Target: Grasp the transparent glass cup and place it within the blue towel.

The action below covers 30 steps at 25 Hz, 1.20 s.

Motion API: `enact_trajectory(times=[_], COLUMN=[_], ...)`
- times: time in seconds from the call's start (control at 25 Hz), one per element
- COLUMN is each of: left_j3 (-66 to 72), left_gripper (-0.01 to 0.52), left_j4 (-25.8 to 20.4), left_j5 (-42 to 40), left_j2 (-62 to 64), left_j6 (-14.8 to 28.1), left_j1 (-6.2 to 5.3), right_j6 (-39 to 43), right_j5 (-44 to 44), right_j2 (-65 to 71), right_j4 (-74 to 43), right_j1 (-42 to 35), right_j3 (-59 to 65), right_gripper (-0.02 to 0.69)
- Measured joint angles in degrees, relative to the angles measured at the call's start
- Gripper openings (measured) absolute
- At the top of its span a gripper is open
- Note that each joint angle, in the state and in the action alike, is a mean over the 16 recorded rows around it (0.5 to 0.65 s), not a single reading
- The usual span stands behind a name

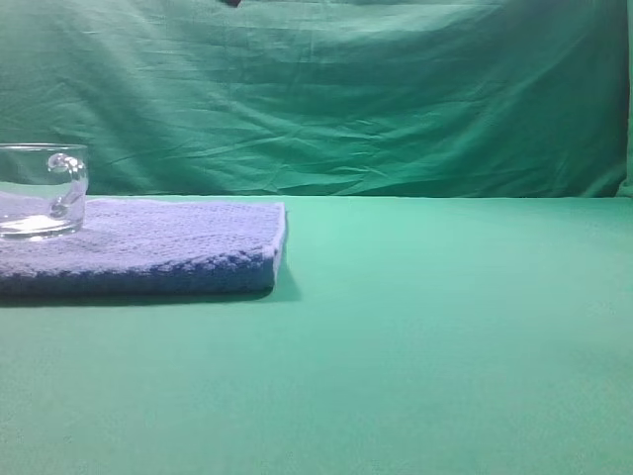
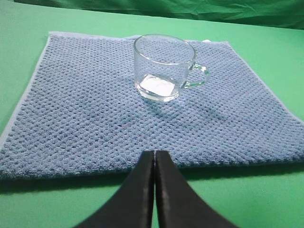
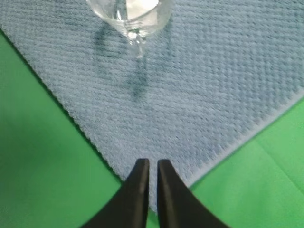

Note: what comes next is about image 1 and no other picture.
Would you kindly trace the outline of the dark gripper finger tip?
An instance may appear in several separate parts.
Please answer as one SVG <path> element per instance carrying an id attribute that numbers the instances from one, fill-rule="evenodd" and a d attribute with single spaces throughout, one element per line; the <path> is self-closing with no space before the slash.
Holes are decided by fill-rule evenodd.
<path id="1" fill-rule="evenodd" d="M 240 5 L 241 0 L 222 0 L 222 2 L 231 8 L 237 8 Z"/>

